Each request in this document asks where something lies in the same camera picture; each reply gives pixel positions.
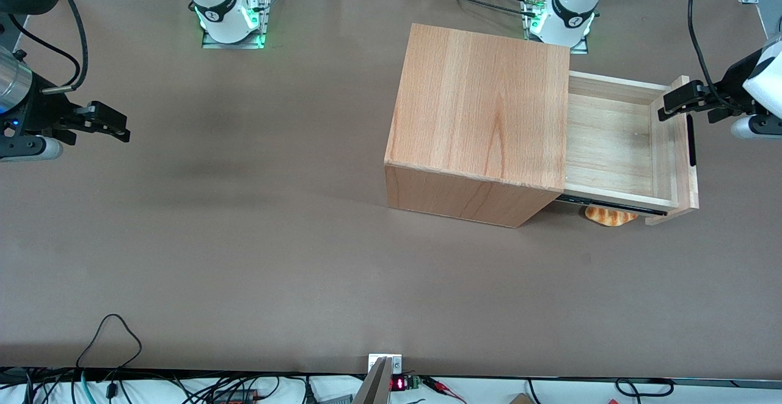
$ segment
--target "drawer handle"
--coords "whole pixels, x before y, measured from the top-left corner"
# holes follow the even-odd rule
[[[646,208],[646,207],[635,207],[631,205],[626,204],[617,204],[613,202],[606,202],[602,200],[592,200],[590,198],[582,198],[582,197],[572,197],[570,195],[559,195],[557,197],[558,201],[560,202],[569,202],[571,204],[578,204],[578,205],[595,205],[598,207],[606,207],[606,208],[612,208],[614,210],[618,211],[634,211],[636,213],[643,213],[646,215],[654,215],[654,216],[667,216],[668,213],[665,211],[655,210],[653,208]]]
[[[690,151],[690,167],[695,167],[695,123],[690,114],[687,114],[687,147]]]

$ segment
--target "bread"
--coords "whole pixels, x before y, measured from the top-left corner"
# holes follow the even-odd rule
[[[610,210],[608,208],[587,207],[584,216],[602,226],[618,227],[638,217],[626,211]]]

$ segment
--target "wooden drawer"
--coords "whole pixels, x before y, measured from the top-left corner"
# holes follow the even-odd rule
[[[656,118],[670,87],[569,72],[569,59],[414,24],[386,145],[389,206],[511,227],[556,199],[650,224],[697,208],[685,117]]]
[[[687,118],[659,122],[671,86],[570,72],[565,190],[560,200],[651,216],[648,224],[698,208]]]

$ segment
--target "brown table surface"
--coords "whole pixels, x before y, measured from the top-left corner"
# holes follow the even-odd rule
[[[509,0],[488,0],[513,6]],[[108,312],[135,367],[782,379],[782,144],[696,118],[702,209],[520,229],[386,207],[383,151],[413,22],[520,36],[456,0],[280,0],[263,51],[199,48],[188,0],[76,0],[87,82],[129,144],[80,134],[0,167],[0,364],[72,365]],[[699,76],[686,0],[602,0],[572,69]],[[755,6],[696,0],[715,78],[764,42]],[[64,2],[31,31],[78,54]],[[68,62],[23,40],[53,81]],[[87,365],[133,352],[118,324]]]

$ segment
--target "cylindrical metal part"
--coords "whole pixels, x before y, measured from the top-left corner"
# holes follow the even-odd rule
[[[30,68],[0,46],[0,114],[21,103],[32,84]]]

